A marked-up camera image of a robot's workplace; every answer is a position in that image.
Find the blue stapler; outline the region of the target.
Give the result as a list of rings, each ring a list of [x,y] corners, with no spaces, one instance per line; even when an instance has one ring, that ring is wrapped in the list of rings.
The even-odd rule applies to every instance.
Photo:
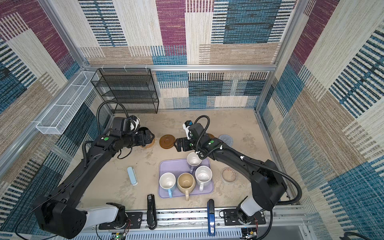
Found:
[[[213,199],[209,199],[207,202],[207,213],[208,213],[208,234],[211,237],[216,235],[216,224],[215,224],[215,202]]]

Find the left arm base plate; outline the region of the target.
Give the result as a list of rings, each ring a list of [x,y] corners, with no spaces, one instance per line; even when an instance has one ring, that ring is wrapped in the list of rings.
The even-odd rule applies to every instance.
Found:
[[[98,226],[98,230],[128,230],[139,229],[142,224],[141,212],[126,212],[124,215],[119,214],[117,219],[110,223],[103,223]]]

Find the black stapler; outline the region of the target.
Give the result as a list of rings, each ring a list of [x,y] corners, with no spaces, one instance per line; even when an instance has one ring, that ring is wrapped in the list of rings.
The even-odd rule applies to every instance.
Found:
[[[158,222],[155,196],[153,194],[147,196],[147,205],[147,226],[150,230],[154,230],[156,229]]]

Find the white mug purple outside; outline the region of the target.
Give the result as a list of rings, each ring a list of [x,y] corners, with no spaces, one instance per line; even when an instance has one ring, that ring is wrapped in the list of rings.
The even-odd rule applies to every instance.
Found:
[[[189,153],[187,156],[187,163],[190,166],[190,174],[192,174],[202,163],[202,159],[195,153]]]

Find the beige mug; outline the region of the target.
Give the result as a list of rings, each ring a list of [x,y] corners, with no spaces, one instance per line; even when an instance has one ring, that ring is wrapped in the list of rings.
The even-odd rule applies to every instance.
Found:
[[[185,196],[186,201],[189,201],[192,191],[196,187],[196,180],[190,173],[183,173],[178,177],[177,186],[179,191]]]

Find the black mug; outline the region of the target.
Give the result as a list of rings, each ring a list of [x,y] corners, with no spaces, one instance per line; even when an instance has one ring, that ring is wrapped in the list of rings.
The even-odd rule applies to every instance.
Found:
[[[137,134],[141,146],[148,145],[155,139],[155,135],[146,127],[139,128]]]

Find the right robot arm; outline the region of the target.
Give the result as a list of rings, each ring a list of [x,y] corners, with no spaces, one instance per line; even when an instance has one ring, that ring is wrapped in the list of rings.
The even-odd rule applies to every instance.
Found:
[[[178,138],[174,145],[178,152],[194,151],[204,160],[210,158],[228,165],[242,174],[251,183],[251,193],[236,208],[236,217],[240,224],[248,225],[256,212],[271,212],[276,205],[297,203],[303,191],[292,177],[278,170],[277,165],[250,158],[228,146],[218,138],[210,138],[208,127],[198,120],[183,124],[186,137]]]

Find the brown wooden round coaster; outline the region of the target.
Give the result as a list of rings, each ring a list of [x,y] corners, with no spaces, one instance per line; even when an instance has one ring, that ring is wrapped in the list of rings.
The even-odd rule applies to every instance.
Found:
[[[164,135],[160,138],[159,143],[163,149],[171,149],[174,146],[176,138],[173,135]]]

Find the grey-blue knitted round coaster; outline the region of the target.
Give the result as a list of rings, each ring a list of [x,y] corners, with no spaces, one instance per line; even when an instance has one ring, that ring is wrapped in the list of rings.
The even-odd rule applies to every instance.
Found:
[[[227,144],[229,147],[232,147],[234,144],[234,140],[229,135],[220,135],[218,137],[219,140],[223,141],[225,144]]]

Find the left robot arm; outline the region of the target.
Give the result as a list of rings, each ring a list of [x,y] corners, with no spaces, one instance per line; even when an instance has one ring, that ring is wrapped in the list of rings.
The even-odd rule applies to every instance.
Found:
[[[146,146],[155,136],[149,129],[140,126],[136,116],[126,115],[113,119],[112,126],[94,141],[82,144],[83,159],[71,174],[48,196],[39,196],[33,203],[34,213],[41,230],[66,239],[73,239],[84,228],[107,222],[124,224],[125,207],[108,203],[95,210],[79,210],[77,206],[96,175],[117,152],[123,148]]]

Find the light blue case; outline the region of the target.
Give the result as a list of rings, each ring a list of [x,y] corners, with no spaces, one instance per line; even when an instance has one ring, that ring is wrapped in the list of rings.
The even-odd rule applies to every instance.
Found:
[[[137,176],[135,173],[135,170],[132,167],[127,168],[127,173],[130,179],[130,182],[133,186],[136,186],[138,184]]]

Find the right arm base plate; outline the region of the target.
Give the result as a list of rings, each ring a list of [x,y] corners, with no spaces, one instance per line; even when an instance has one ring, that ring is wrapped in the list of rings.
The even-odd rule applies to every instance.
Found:
[[[224,209],[221,213],[223,213],[226,226],[266,224],[265,215],[261,212],[248,216],[237,209]]]

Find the lilac plastic tray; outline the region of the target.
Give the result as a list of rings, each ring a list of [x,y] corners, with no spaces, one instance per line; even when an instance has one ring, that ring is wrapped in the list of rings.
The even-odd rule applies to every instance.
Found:
[[[209,159],[204,159],[200,166],[207,166],[211,168],[210,166],[210,160]],[[161,177],[164,173],[172,173],[175,175],[176,179],[181,175],[182,173],[189,172],[190,170],[190,165],[187,163],[187,159],[178,159],[178,160],[166,160],[162,161],[159,164],[159,177]],[[203,191],[199,190],[199,184],[195,187],[195,189],[192,191],[190,194],[191,196],[198,196],[198,195],[207,195],[211,194],[214,191],[214,184],[213,184],[213,179],[210,181],[207,187],[204,187]],[[158,194],[159,197],[162,199],[168,199],[169,194],[168,190],[163,189],[162,187],[158,187]],[[178,198],[178,197],[185,197],[184,194],[182,194],[177,186],[176,189],[172,193],[173,198]]]

